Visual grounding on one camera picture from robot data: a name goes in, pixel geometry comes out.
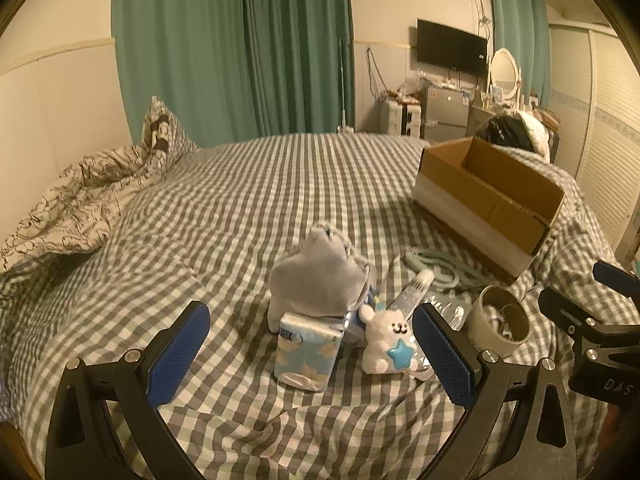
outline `checkered bedsheet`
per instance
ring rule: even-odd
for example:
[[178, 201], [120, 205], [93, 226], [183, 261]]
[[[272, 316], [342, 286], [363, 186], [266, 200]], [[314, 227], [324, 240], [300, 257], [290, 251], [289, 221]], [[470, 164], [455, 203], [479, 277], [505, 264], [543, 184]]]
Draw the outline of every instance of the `checkered bedsheet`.
[[[382, 296], [412, 278], [401, 262], [413, 247], [447, 251], [479, 268], [466, 251], [421, 220], [411, 189], [423, 144], [387, 136], [294, 135], [219, 146], [183, 157], [130, 202], [108, 244], [84, 259], [48, 297], [42, 319], [57, 333], [37, 360], [23, 356], [26, 393], [18, 424], [40, 471], [47, 421], [65, 362], [116, 360], [142, 348], [190, 300], [209, 305], [212, 326], [177, 397], [159, 411], [206, 478], [416, 478], [462, 410], [437, 378], [366, 376], [362, 351], [343, 348], [322, 393], [273, 378], [276, 336], [267, 328], [267, 276], [316, 222], [346, 232], [375, 264]], [[601, 320], [638, 323], [632, 304], [594, 282], [598, 258], [613, 261], [574, 180], [532, 153], [514, 151], [562, 185], [559, 221], [530, 269], [513, 285], [531, 336], [513, 360], [544, 356], [567, 377], [570, 340], [541, 316], [544, 286]], [[593, 461], [604, 406], [569, 393], [579, 464]], [[486, 468], [513, 409], [506, 406], [485, 449]], [[149, 475], [114, 410], [134, 469]]]

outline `silver refrigerator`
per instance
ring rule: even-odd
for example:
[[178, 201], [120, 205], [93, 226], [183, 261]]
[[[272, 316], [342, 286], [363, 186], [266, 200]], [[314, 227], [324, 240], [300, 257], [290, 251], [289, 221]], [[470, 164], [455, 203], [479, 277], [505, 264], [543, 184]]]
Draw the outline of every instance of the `silver refrigerator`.
[[428, 86], [422, 94], [420, 136], [434, 142], [461, 139], [466, 133], [469, 93], [449, 88]]

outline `teal curtain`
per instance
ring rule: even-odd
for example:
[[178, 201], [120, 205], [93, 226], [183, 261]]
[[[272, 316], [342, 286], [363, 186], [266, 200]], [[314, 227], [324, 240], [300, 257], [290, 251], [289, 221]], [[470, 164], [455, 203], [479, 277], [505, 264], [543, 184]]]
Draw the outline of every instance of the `teal curtain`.
[[134, 142], [152, 95], [201, 147], [353, 125], [350, 0], [111, 0], [111, 28]]
[[532, 90], [547, 107], [551, 98], [549, 24], [545, 0], [492, 0], [494, 49], [508, 48], [522, 69], [522, 94]]

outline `wooden floor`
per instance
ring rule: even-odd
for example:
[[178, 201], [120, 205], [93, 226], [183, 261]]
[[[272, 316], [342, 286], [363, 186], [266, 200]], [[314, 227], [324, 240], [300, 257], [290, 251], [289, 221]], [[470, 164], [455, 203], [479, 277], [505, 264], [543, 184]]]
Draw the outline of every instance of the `wooden floor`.
[[25, 451], [20, 433], [8, 422], [0, 422], [0, 478], [41, 480]]

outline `cardboard box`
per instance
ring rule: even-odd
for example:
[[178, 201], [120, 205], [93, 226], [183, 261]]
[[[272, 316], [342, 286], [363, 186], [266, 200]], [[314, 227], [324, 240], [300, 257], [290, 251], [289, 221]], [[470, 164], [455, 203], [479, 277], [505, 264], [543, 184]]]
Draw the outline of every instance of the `cardboard box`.
[[507, 152], [472, 137], [422, 150], [413, 197], [427, 219], [511, 283], [546, 240], [564, 190]]

